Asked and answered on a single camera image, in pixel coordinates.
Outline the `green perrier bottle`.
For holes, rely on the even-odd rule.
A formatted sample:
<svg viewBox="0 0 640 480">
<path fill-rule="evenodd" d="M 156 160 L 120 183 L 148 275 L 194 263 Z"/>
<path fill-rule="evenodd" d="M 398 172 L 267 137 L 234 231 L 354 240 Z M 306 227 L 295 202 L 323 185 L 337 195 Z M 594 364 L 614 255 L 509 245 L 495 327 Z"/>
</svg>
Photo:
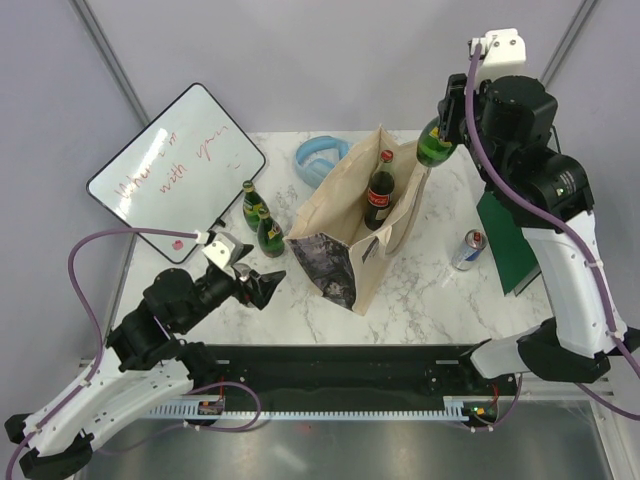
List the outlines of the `green perrier bottle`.
<svg viewBox="0 0 640 480">
<path fill-rule="evenodd" d="M 440 139 L 439 125 L 439 118 L 434 117 L 424 127 L 418 139 L 416 158 L 428 168 L 435 168 L 444 163 L 456 148 L 451 142 Z"/>
<path fill-rule="evenodd" d="M 258 216 L 257 239 L 261 251 L 269 258 L 281 256 L 285 245 L 279 224 L 272 218 L 267 207 L 260 207 Z"/>
<path fill-rule="evenodd" d="M 259 210 L 268 206 L 260 194 L 256 191 L 251 180 L 245 180 L 242 184 L 244 192 L 243 215 L 249 228 L 256 232 L 260 223 Z"/>
</svg>

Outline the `cream canvas Monet tote bag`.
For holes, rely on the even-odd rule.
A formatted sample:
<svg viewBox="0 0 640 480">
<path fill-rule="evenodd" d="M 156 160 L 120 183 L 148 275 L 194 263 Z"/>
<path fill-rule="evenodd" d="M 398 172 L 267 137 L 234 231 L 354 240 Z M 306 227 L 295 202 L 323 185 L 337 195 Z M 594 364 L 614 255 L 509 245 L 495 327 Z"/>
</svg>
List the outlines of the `cream canvas Monet tote bag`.
<svg viewBox="0 0 640 480">
<path fill-rule="evenodd" d="M 368 182 L 385 150 L 394 154 L 391 212 L 370 230 L 364 223 Z M 358 315 L 367 312 L 419 216 L 430 169 L 416 152 L 415 140 L 399 144 L 380 127 L 353 145 L 298 209 L 285 242 L 317 295 Z"/>
</svg>

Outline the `Coca-Cola glass bottle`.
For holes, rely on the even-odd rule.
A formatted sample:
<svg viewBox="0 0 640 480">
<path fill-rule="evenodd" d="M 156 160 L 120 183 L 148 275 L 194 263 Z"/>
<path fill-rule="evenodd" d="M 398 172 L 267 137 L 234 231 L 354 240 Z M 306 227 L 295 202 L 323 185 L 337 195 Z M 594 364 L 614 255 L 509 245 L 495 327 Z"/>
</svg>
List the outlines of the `Coca-Cola glass bottle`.
<svg viewBox="0 0 640 480">
<path fill-rule="evenodd" d="M 395 189 L 393 162 L 393 151 L 383 150 L 380 153 L 378 167 L 369 181 L 364 223 L 371 231 L 379 229 L 391 211 L 392 194 Z"/>
</svg>

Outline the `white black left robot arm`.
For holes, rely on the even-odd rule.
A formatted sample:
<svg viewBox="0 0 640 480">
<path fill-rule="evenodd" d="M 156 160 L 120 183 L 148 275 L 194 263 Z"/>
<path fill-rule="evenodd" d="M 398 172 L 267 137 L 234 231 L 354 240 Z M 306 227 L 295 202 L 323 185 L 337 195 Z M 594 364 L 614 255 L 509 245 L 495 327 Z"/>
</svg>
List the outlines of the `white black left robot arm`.
<svg viewBox="0 0 640 480">
<path fill-rule="evenodd" d="M 202 342 L 181 340 L 227 299 L 263 309 L 285 271 L 261 275 L 245 264 L 214 264 L 193 279 L 183 269 L 158 274 L 138 307 L 109 333 L 101 357 L 51 404 L 5 423 L 17 444 L 6 469 L 27 479 L 67 479 L 117 433 L 155 407 L 190 393 L 228 387 Z"/>
</svg>

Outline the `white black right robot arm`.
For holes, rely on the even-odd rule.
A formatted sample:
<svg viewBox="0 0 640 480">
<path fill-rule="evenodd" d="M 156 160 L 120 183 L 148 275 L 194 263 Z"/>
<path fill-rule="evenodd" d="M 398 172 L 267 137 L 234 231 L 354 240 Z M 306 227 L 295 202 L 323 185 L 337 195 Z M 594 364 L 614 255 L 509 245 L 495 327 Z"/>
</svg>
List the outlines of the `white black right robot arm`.
<svg viewBox="0 0 640 480">
<path fill-rule="evenodd" d="M 465 74 L 449 77 L 438 104 L 441 139 L 469 150 L 486 191 L 511 214 L 553 312 L 537 328 L 477 345 L 457 371 L 469 393 L 510 373 L 591 384 L 611 357 L 630 359 L 639 347 L 638 330 L 621 319 L 608 288 L 587 174 L 548 145 L 557 107 L 536 79 L 503 76 L 475 88 Z"/>
</svg>

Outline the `black Schweppes drink can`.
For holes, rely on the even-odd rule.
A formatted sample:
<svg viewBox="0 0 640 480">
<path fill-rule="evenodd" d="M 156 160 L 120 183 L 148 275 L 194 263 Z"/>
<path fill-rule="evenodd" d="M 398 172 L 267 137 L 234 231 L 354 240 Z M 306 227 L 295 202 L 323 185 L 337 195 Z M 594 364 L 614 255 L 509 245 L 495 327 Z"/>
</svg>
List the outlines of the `black Schweppes drink can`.
<svg viewBox="0 0 640 480">
<path fill-rule="evenodd" d="M 235 298 L 242 305 L 252 306 L 252 269 L 247 264 L 236 263 L 232 266 L 232 270 L 235 275 Z"/>
</svg>

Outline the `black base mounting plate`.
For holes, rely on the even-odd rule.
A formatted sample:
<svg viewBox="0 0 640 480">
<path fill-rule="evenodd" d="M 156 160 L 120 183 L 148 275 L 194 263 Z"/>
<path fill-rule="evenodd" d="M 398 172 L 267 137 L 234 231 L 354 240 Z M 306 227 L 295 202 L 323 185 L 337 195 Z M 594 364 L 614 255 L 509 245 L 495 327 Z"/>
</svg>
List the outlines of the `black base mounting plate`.
<svg viewBox="0 0 640 480">
<path fill-rule="evenodd" d="M 224 398 L 393 395 L 401 398 L 494 397 L 516 392 L 507 374 L 487 380 L 468 345 L 208 346 L 194 384 Z"/>
</svg>

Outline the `white dry-erase board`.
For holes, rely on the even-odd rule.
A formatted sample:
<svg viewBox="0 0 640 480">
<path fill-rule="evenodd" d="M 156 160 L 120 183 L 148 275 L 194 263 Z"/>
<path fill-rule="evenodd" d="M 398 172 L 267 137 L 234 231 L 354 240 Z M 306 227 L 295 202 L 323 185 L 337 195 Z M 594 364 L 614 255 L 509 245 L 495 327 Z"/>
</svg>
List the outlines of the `white dry-erase board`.
<svg viewBox="0 0 640 480">
<path fill-rule="evenodd" d="M 266 157 L 200 83 L 190 85 L 88 181 L 88 194 L 169 262 L 196 248 L 178 232 L 214 226 Z"/>
</svg>

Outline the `silver Red Bull can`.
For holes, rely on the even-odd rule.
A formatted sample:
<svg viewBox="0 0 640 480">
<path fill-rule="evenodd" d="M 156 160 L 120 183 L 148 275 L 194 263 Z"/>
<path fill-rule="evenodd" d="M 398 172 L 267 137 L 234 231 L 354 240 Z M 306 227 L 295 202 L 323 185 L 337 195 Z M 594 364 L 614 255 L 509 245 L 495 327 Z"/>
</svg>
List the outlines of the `silver Red Bull can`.
<svg viewBox="0 0 640 480">
<path fill-rule="evenodd" d="M 459 271 L 470 270 L 477 263 L 487 244 L 488 239 L 481 230 L 468 231 L 453 255 L 451 265 Z"/>
</svg>

